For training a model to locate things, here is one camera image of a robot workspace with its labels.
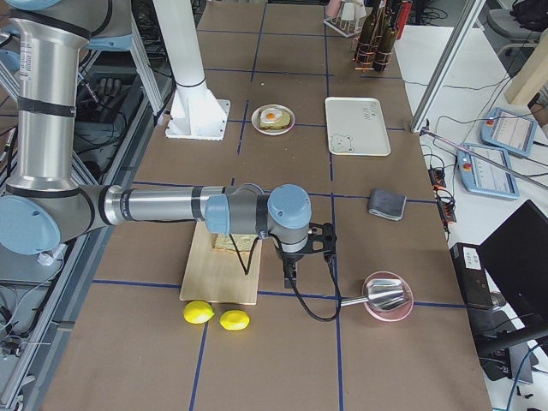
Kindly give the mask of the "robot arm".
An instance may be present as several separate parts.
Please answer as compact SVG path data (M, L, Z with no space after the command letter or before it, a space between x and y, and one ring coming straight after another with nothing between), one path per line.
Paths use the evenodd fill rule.
M141 190L72 180L80 51L91 39L131 38L127 1L13 1L9 18L21 36L17 99L18 167L1 198L1 243L25 255L109 225L202 221L214 234L270 238L288 288L296 264L336 256L331 224L311 220L307 192L285 184L265 193L254 184Z

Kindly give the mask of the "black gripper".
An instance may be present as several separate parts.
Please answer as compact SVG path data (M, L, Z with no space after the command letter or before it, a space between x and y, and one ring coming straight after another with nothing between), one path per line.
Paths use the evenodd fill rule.
M310 223L304 244L296 251L287 250L289 246L280 242L276 235L273 235L277 256L283 265L284 287L291 288L296 285L297 262L303 257L321 253L330 273L333 272L333 261L336 257L337 236L331 223Z

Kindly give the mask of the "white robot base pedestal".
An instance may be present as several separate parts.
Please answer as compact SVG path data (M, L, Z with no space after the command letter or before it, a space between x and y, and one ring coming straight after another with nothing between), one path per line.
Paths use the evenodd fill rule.
M153 5L176 85L166 136L222 140L230 101L217 99L206 83L191 3L158 0Z

